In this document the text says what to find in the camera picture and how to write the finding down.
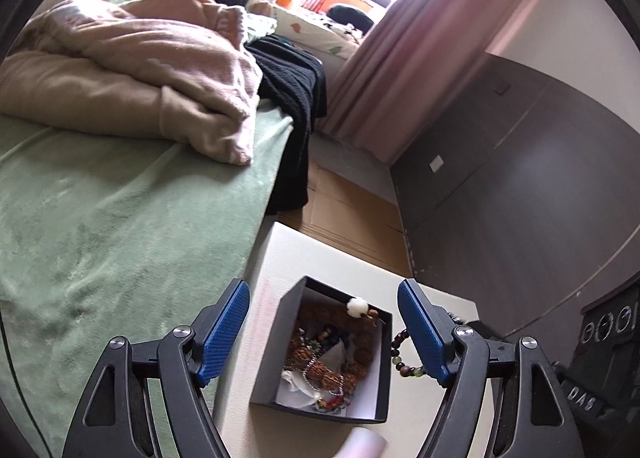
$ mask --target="curtain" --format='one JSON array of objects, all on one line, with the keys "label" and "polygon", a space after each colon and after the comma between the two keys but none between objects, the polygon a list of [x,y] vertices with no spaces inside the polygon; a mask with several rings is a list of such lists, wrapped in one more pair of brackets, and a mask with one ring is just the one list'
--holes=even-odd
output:
[{"label": "curtain", "polygon": [[325,133],[393,163],[524,0],[397,0],[329,88]]}]

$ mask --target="blue gripper pad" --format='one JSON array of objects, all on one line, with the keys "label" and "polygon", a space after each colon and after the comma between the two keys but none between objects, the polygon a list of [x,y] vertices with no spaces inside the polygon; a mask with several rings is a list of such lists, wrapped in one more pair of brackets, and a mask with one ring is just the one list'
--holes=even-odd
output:
[{"label": "blue gripper pad", "polygon": [[444,342],[406,281],[398,286],[398,309],[424,371],[444,386],[450,377],[445,365]]},{"label": "blue gripper pad", "polygon": [[249,286],[242,281],[218,314],[203,345],[202,365],[196,373],[199,387],[204,388],[220,375],[249,310],[249,298]]}]

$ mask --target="beige fleece blanket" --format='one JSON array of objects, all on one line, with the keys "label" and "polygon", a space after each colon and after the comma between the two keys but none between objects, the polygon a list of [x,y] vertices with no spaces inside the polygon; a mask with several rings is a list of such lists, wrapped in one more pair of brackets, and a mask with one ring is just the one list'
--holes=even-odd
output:
[{"label": "beige fleece blanket", "polygon": [[262,74],[243,19],[212,0],[66,0],[31,20],[0,65],[0,113],[249,164]]}]

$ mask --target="white bead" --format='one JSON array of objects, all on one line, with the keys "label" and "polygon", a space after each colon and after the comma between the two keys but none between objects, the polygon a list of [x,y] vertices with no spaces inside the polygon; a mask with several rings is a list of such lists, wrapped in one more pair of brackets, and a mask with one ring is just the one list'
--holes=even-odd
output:
[{"label": "white bead", "polygon": [[369,303],[361,297],[352,297],[347,303],[347,313],[351,317],[360,317],[369,311]]}]

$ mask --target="green blanket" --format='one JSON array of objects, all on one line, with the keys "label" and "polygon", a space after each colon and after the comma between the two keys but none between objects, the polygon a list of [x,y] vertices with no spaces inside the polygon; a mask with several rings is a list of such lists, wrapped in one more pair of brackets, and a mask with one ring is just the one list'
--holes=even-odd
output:
[{"label": "green blanket", "polygon": [[[111,337],[161,338],[242,276],[290,122],[263,103],[254,164],[237,167],[187,145],[0,116],[0,312],[19,384],[53,456],[62,455]],[[162,411],[158,395],[156,385],[154,411]],[[3,348],[0,396],[47,456]],[[174,456],[161,412],[157,424],[165,456]]]}]

